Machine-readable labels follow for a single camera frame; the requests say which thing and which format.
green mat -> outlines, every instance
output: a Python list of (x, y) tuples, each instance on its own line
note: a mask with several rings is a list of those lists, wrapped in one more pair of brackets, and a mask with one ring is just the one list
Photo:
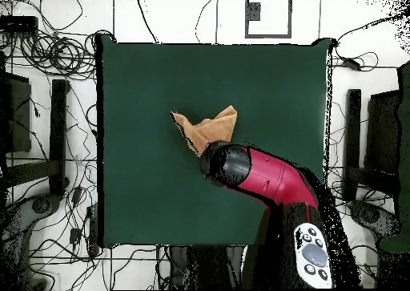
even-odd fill
[(232, 105), (233, 143), (323, 180), (331, 44), (117, 44), (102, 36), (104, 244), (254, 244), (264, 206), (208, 184), (170, 112), (199, 123)]

white controller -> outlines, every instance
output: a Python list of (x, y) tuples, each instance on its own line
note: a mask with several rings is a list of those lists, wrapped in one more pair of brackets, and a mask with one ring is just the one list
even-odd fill
[(315, 289), (331, 289), (328, 249), (324, 236), (313, 224), (303, 223), (293, 232), (296, 266), (300, 278)]

black stand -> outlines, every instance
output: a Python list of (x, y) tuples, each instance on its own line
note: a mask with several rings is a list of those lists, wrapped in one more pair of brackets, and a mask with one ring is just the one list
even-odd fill
[(2, 276), (3, 283), (11, 289), (44, 289), (30, 285), (27, 276), (29, 265), (29, 243), (32, 229), (38, 220), (52, 215), (58, 210), (69, 183), (66, 178), (66, 95), (70, 84), (65, 79), (52, 82), (51, 117), (50, 117), (50, 159), (41, 163), (22, 164), (8, 168), (6, 166), (6, 148), (9, 147), (10, 123), (17, 122), (13, 115), (12, 89), (6, 74), (6, 56), (0, 51), (0, 193), (1, 206), (5, 205), (8, 188), (49, 177), (50, 194), (31, 197), (12, 204), (1, 216), (1, 256), (2, 270), (8, 269), (8, 276)]

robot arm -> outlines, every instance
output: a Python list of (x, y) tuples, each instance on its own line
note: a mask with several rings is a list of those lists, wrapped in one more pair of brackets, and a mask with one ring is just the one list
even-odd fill
[(207, 146), (200, 169), (212, 183), (252, 196), (271, 210), (259, 250), (263, 264), (269, 265), (261, 273), (273, 274), (272, 288), (334, 286), (319, 202), (302, 172), (279, 157), (221, 141)]

brown cloth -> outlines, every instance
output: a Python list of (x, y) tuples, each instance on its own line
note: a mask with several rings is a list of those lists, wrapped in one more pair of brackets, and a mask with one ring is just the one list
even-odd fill
[(236, 110), (233, 106), (229, 106), (221, 111), (214, 119), (206, 118), (200, 123), (192, 125), (185, 116), (171, 112), (172, 120), (187, 140), (188, 147), (197, 156), (201, 156), (202, 152), (207, 148), (207, 145), (213, 141), (231, 141), (236, 116)]

